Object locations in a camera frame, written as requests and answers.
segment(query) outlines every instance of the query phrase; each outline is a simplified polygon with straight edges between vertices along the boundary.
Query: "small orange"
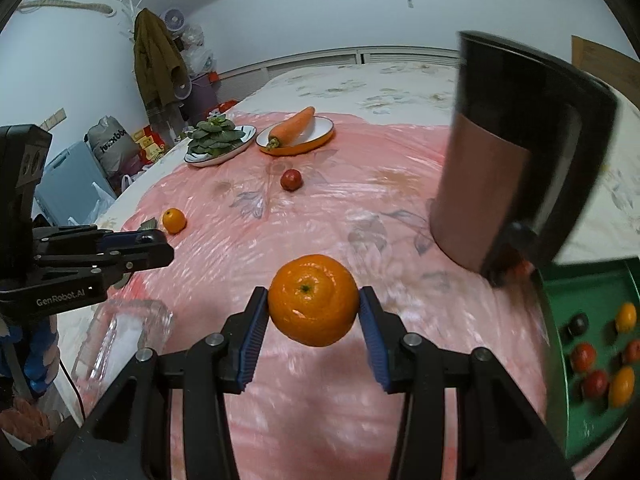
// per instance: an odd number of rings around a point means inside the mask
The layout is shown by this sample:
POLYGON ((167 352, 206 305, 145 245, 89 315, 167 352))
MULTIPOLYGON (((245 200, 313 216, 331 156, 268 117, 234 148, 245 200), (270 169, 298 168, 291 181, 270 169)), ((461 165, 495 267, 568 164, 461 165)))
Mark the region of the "small orange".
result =
POLYGON ((631 332, 636 326, 637 321, 638 313, 636 312, 636 306, 630 301, 627 301, 622 304, 616 316, 616 330, 621 333, 631 332))
POLYGON ((182 211, 172 207, 162 215, 162 225, 169 234, 177 235, 187 225, 187 219, 182 211))
POLYGON ((609 385, 609 406, 621 408, 634 394, 636 375, 631 366, 623 366, 609 385))
POLYGON ((341 263, 310 254, 276 273, 268 303, 271 319, 284 335, 307 346, 329 346, 351 329, 360 297, 341 263))

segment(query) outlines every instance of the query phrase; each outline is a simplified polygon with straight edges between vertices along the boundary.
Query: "fan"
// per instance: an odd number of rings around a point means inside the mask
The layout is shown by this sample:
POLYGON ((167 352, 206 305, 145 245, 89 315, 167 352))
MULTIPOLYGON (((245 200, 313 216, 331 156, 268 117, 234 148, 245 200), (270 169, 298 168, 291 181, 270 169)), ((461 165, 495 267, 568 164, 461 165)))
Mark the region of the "fan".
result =
POLYGON ((167 9, 162 13, 162 20, 166 25, 167 30, 174 36, 181 34, 187 27, 187 20, 184 14, 177 7, 167 9))
POLYGON ((191 83, 191 79, 187 79, 187 81, 183 84, 176 83, 174 85, 174 94, 177 99, 180 101, 184 101, 187 97, 191 95, 191 89, 193 85, 191 83))

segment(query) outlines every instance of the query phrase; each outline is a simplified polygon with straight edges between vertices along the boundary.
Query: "orange plate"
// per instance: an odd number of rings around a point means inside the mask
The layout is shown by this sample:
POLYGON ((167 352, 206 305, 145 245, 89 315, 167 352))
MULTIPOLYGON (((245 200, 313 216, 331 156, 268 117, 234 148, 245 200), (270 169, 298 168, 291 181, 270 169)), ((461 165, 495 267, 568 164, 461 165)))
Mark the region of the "orange plate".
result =
POLYGON ((310 152, 311 150, 319 148, 323 144, 329 142, 329 140, 331 140, 335 135, 333 121, 326 117, 316 116, 312 123, 309 124, 308 128, 302 132, 295 144, 267 150, 266 146, 269 142, 269 133, 274 126, 276 126, 276 124, 272 124, 261 131, 255 141, 262 152, 273 156, 293 156, 299 155, 300 153, 310 152))

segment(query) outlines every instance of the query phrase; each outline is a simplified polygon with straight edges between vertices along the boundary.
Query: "leafy green vegetable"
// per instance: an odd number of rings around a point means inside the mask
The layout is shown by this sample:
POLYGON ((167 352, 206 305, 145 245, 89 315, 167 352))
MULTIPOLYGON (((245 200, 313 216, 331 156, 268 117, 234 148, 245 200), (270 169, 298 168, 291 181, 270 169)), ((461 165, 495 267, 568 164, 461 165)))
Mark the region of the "leafy green vegetable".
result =
POLYGON ((220 115, 200 121, 188 136, 191 139, 188 153, 220 156, 241 146, 244 132, 236 130, 233 121, 220 115))

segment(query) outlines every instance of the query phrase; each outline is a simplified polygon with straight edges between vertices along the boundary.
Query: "screw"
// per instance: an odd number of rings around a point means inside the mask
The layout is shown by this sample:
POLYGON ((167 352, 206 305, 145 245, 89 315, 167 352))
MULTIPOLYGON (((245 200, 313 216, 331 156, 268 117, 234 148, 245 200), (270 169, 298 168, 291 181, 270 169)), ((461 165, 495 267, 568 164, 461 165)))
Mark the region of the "screw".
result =
POLYGON ((218 346, 225 342, 225 337, 222 334, 215 332, 213 334, 209 334, 204 342, 209 346, 218 346))
POLYGON ((141 348, 136 352, 136 359, 143 363, 145 361, 149 361, 153 354, 154 351, 151 348, 141 348))
POLYGON ((487 362, 491 360, 492 354, 488 348, 480 347, 473 351, 473 355, 478 361, 487 362))
POLYGON ((404 344, 407 346, 418 346, 422 342, 422 336, 414 332, 409 332, 404 335, 402 341, 404 341, 404 344))

